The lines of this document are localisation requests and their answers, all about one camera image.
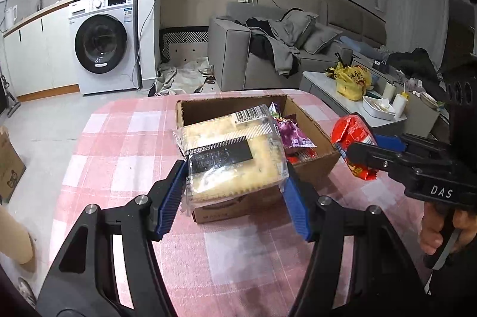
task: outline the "cardboard box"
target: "cardboard box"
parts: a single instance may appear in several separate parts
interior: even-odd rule
[[[177,127],[222,117],[262,104],[269,106],[272,102],[280,107],[282,116],[296,114],[298,126],[316,145],[315,151],[318,158],[294,165],[296,172],[303,181],[316,184],[331,172],[336,162],[338,162],[340,154],[333,147],[330,138],[318,123],[301,109],[290,96],[270,95],[182,100],[176,105]],[[197,208],[193,212],[193,218],[197,223],[230,219],[270,207],[280,200],[283,200],[283,198],[278,187],[267,188],[223,203]]]
[[[8,200],[26,167],[10,143],[8,131],[0,127],[0,196]]]

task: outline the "washing machine control panel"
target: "washing machine control panel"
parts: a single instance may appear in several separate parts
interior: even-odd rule
[[[134,0],[80,0],[70,3],[69,18],[76,18],[85,13],[95,13],[99,10],[110,10],[132,6]]]

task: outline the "white bottle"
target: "white bottle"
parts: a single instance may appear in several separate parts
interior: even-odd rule
[[[409,95],[403,92],[402,94],[397,94],[394,98],[393,108],[396,112],[396,115],[394,116],[396,119],[401,117],[402,112],[406,107],[408,97]]]

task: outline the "kitchen counter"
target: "kitchen counter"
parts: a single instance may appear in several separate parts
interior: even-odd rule
[[[21,28],[22,26],[26,25],[27,23],[31,22],[31,21],[34,21],[48,13],[51,13],[52,11],[55,11],[55,10],[58,10],[58,9],[62,9],[66,6],[68,6],[71,2],[75,2],[75,1],[78,1],[78,0],[63,0],[61,2],[56,2],[50,6],[47,6],[46,8],[44,9],[41,9],[39,11],[35,11],[35,13],[29,15],[28,17],[25,17],[23,18],[20,22],[18,23],[15,23],[15,25],[13,25],[13,27],[11,27],[10,29],[6,30],[4,33],[3,33],[3,37],[6,37],[8,36],[9,34],[15,32],[15,30],[18,30],[19,28]]]

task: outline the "black label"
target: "black label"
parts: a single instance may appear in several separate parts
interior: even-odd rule
[[[185,154],[191,166],[191,173],[203,173],[210,169],[234,165],[251,160],[249,143],[246,137],[229,139],[208,146],[191,149]]]

